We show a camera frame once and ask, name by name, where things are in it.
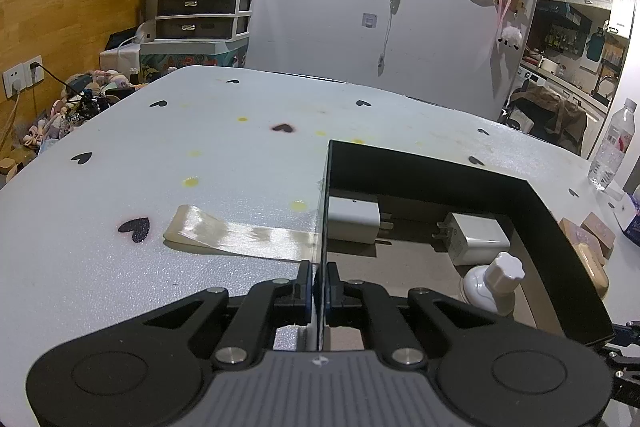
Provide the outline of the white power adapter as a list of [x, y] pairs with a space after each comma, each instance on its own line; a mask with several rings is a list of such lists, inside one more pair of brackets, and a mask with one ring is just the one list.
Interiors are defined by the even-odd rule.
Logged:
[[329, 198], [328, 236], [338, 241], [374, 244], [378, 233], [393, 230], [390, 215], [384, 215], [376, 199]]

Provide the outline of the pile of plush toys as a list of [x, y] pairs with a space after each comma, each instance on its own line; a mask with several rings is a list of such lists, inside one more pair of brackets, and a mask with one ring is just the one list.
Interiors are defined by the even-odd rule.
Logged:
[[39, 152], [44, 142], [59, 140], [145, 87], [145, 83], [131, 83], [117, 70], [94, 70], [73, 75], [63, 82], [61, 96], [48, 113], [21, 136], [21, 144]]

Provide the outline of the pink compact box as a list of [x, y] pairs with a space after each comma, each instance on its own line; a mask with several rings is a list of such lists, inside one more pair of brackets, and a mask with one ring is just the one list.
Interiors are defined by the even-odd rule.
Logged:
[[614, 232], [593, 212], [582, 221], [582, 228], [598, 240], [603, 257], [610, 259], [615, 244]]
[[563, 218], [559, 221], [559, 227], [572, 244], [575, 251], [579, 248], [588, 249], [594, 257], [601, 259], [603, 257], [602, 248], [597, 237], [582, 227], [575, 225], [573, 221]]

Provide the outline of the purple tissue box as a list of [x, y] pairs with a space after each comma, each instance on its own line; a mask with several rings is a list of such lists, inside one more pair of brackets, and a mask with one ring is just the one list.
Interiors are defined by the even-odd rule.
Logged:
[[636, 244], [640, 243], [640, 186], [623, 198], [618, 206], [617, 222], [624, 234]]

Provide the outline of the brown jacket on chair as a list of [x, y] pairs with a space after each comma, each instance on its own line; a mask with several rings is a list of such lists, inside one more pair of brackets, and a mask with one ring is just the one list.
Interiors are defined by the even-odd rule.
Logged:
[[587, 128], [585, 111], [568, 98], [562, 98], [547, 87], [529, 83], [515, 90], [508, 104], [510, 116], [516, 110], [533, 121], [529, 134], [579, 156]]

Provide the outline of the clear water bottle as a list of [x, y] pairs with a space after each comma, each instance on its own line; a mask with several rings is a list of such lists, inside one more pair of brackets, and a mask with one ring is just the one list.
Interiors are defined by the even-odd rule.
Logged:
[[599, 191], [606, 190], [620, 170], [636, 131], [636, 109], [637, 103], [627, 98], [623, 108], [613, 115], [605, 130], [604, 138], [588, 172], [588, 180]]

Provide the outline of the white plush sheep toy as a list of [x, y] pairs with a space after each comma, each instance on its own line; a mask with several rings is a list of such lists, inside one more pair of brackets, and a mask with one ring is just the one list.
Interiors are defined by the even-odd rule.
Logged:
[[500, 36], [497, 41], [507, 48], [519, 50], [521, 49], [521, 46], [523, 44], [523, 34], [520, 28], [514, 26], [504, 26], [501, 29]]

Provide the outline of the white wall power outlet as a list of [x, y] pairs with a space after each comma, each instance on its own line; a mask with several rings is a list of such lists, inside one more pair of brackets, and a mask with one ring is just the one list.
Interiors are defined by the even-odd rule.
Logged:
[[2, 84], [7, 98], [34, 87], [44, 79], [43, 60], [40, 55], [2, 72]]

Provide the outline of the white suction cup hook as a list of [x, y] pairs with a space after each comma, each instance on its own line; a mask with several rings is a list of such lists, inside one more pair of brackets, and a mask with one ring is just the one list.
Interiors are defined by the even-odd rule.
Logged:
[[516, 288], [524, 279], [520, 259], [503, 251], [489, 265], [477, 265], [465, 274], [461, 295], [471, 306], [508, 317], [514, 311]]

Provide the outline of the black storage box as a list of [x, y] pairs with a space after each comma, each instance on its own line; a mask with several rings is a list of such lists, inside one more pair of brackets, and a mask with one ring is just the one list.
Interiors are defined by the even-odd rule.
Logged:
[[525, 180], [433, 157], [331, 140], [324, 186], [509, 218], [533, 261], [560, 329], [599, 348], [612, 321], [574, 248]]

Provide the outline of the pink compact box front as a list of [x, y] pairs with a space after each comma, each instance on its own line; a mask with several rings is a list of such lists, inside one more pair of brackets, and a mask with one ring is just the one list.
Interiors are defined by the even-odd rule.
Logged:
[[575, 251], [579, 248], [588, 249], [594, 257], [601, 259], [603, 257], [602, 248], [597, 237], [582, 227], [575, 225], [573, 221], [563, 218], [559, 221], [559, 227], [572, 244]]

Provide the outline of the gold earbuds case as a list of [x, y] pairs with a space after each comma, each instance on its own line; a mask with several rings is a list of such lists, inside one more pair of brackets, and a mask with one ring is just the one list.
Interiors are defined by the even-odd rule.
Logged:
[[603, 299], [610, 287], [610, 280], [606, 275], [602, 265], [600, 265], [597, 256], [593, 254], [589, 245], [586, 243], [578, 243], [574, 246], [574, 251], [582, 262], [582, 266], [586, 270], [591, 283], [596, 288], [598, 296]]

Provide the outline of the white three-drawer cabinet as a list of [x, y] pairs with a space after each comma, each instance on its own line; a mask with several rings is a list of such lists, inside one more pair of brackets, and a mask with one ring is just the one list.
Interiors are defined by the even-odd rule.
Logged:
[[250, 34], [253, 0], [156, 0], [158, 40], [233, 41]]

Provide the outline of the white wall charger cube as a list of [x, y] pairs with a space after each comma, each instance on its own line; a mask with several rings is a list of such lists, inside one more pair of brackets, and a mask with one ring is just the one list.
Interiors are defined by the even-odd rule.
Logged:
[[437, 226], [457, 267], [490, 265], [498, 254], [510, 249], [510, 241], [495, 219], [450, 212]]

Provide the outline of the cream satin ribbon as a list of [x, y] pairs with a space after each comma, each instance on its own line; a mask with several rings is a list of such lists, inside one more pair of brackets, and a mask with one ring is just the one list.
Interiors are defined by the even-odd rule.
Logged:
[[178, 207], [163, 238], [190, 253], [311, 263], [321, 258], [317, 233], [224, 221], [191, 205]]

